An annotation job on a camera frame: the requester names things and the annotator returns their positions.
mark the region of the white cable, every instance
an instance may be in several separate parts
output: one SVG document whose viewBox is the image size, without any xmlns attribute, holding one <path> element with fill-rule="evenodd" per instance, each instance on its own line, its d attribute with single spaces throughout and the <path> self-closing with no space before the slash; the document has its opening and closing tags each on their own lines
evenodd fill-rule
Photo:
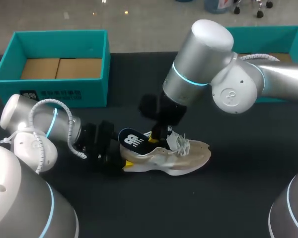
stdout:
<svg viewBox="0 0 298 238">
<path fill-rule="evenodd" d="M 240 57 L 241 60 L 253 60 L 253 59 L 266 59 L 266 60 L 271 60 L 271 61 L 279 61 L 274 56 L 270 56 L 268 54 L 251 54 L 251 55 L 246 55 Z"/>
<path fill-rule="evenodd" d="M 77 155 L 78 157 L 82 158 L 82 159 L 86 159 L 87 156 L 82 153 L 77 151 L 76 149 L 73 148 L 72 146 L 72 142 L 71 142 L 71 138 L 72 138 L 72 131 L 73 131 L 73 116 L 71 111 L 69 110 L 69 108 L 62 102 L 55 100 L 55 99 L 44 99 L 42 101 L 37 102 L 33 108 L 31 109 L 30 113 L 29 113 L 29 126 L 31 128 L 34 129 L 34 125 L 33 125 L 33 117 L 34 117 L 34 112 L 35 110 L 42 104 L 46 104 L 46 103 L 54 103 L 57 104 L 59 106 L 61 106 L 65 112 L 67 113 L 68 117 L 69 117 L 69 135 L 68 135 L 68 147 L 70 149 L 70 151 Z M 40 139 L 40 137 L 37 135 L 37 133 L 35 131 L 33 131 L 33 135 L 36 138 L 36 140 L 39 142 L 39 148 L 40 148 L 40 161 L 39 161 L 39 165 L 38 168 L 36 169 L 36 173 L 39 174 L 42 170 L 43 164 L 44 164 L 44 160 L 45 160 L 45 152 L 44 152 L 44 147 L 43 147 L 43 143 L 42 140 Z"/>
<path fill-rule="evenodd" d="M 22 128 L 20 130 L 16 130 L 14 133 L 12 133 L 11 136 L 9 137 L 5 137 L 3 140 L 0 141 L 0 144 L 12 144 L 12 139 L 20 132 L 36 132 L 42 136 L 46 136 L 46 134 L 38 129 L 34 129 L 34 128 L 29 128 L 29 127 L 25 127 L 25 128 Z"/>
</svg>

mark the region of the shoe sole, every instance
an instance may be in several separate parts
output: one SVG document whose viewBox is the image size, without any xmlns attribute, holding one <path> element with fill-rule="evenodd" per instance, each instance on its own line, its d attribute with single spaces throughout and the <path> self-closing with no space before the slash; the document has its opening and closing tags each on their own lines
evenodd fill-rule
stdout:
<svg viewBox="0 0 298 238">
<path fill-rule="evenodd" d="M 181 175 L 189 174 L 189 173 L 191 173 L 195 170 L 198 170 L 199 168 L 204 166 L 209 161 L 209 159 L 206 160 L 203 164 L 200 164 L 196 167 L 193 167 L 193 168 L 190 168 L 190 169 L 187 169 L 187 170 L 163 169 L 163 168 L 159 168 L 157 166 L 134 164 L 129 168 L 124 168 L 124 171 L 125 172 L 136 172 L 137 173 L 137 172 L 147 172 L 147 171 L 150 171 L 150 170 L 159 170 L 159 171 L 163 171 L 163 172 L 165 172 L 165 173 L 167 173 L 171 176 L 181 176 Z"/>
</svg>

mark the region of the tiled floor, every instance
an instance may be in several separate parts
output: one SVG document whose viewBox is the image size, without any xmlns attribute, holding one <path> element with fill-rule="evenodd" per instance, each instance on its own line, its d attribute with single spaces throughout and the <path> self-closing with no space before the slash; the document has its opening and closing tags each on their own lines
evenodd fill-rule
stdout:
<svg viewBox="0 0 298 238">
<path fill-rule="evenodd" d="M 105 28 L 111 52 L 179 49 L 192 23 L 201 18 L 224 26 L 298 24 L 298 0 L 272 0 L 257 19 L 257 7 L 244 0 L 241 14 L 214 15 L 203 0 L 0 0 L 0 54 L 13 31 Z"/>
</svg>

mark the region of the chair leg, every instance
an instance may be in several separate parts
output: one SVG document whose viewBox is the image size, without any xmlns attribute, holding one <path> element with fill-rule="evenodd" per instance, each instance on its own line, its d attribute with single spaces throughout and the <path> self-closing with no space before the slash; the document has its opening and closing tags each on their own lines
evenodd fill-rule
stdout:
<svg viewBox="0 0 298 238">
<path fill-rule="evenodd" d="M 259 9 L 257 11 L 257 18 L 262 18 L 264 16 L 264 13 L 262 11 L 262 7 L 263 7 L 263 2 L 262 0 L 257 0 L 257 2 L 259 3 Z"/>
<path fill-rule="evenodd" d="M 270 1 L 270 0 L 267 0 L 267 2 L 266 2 L 266 7 L 267 7 L 267 8 L 272 8 L 272 7 L 273 7 L 273 2 Z"/>
<path fill-rule="evenodd" d="M 241 1 L 242 0 L 234 0 L 234 3 L 235 3 L 234 14 L 240 14 L 239 4 L 241 3 Z"/>
</svg>

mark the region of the shoe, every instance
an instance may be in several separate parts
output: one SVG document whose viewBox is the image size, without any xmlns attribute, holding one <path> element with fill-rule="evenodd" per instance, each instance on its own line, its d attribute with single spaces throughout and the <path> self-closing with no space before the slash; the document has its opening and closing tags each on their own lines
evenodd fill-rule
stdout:
<svg viewBox="0 0 298 238">
<path fill-rule="evenodd" d="M 164 171 L 171 176 L 185 175 L 206 164 L 210 159 L 209 145 L 196 140 L 188 140 L 172 132 L 167 143 L 170 149 L 156 147 L 147 154 L 139 154 L 120 145 L 121 156 L 127 160 L 123 168 L 126 172 Z"/>
</svg>

